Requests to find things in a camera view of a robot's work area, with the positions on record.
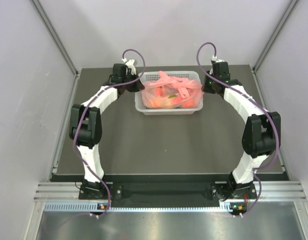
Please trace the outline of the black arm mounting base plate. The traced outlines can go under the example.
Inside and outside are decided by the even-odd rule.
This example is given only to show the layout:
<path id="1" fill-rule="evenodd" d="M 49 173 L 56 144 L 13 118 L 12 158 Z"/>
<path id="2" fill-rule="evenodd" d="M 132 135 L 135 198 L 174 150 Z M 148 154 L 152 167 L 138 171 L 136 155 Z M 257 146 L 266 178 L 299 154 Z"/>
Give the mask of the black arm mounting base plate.
<path id="1" fill-rule="evenodd" d="M 253 200 L 257 197 L 253 183 L 232 190 L 226 183 L 216 182 L 113 182 L 108 184 L 111 200 L 136 197 L 140 200 L 164 197 L 201 197 L 209 201 Z"/>

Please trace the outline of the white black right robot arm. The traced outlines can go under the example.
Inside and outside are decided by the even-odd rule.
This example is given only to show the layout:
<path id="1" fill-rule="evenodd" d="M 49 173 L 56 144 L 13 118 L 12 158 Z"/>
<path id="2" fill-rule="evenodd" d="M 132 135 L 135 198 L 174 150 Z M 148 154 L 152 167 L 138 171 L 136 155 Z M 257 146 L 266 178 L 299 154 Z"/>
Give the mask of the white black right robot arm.
<path id="1" fill-rule="evenodd" d="M 214 197 L 225 201 L 248 193 L 257 169 L 280 147 L 281 116 L 256 103 L 243 85 L 231 78 L 226 61 L 213 59 L 211 62 L 212 68 L 205 76 L 203 92 L 221 96 L 245 124 L 241 140 L 243 155 L 237 167 L 229 174 L 225 184 L 212 186 Z"/>

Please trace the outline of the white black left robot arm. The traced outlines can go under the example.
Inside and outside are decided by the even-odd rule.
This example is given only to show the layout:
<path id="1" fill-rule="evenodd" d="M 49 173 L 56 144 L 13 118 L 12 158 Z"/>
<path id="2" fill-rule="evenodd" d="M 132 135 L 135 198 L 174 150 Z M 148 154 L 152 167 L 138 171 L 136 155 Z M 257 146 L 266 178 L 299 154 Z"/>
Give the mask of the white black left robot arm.
<path id="1" fill-rule="evenodd" d="M 74 104 L 70 112 L 69 137 L 73 150 L 81 158 L 84 179 L 80 186 L 79 199 L 98 200 L 110 197 L 110 190 L 103 180 L 99 143 L 102 138 L 101 114 L 125 91 L 136 93 L 144 89 L 135 67 L 135 60 L 124 59 L 115 63 L 109 79 L 100 89 L 81 104 Z"/>

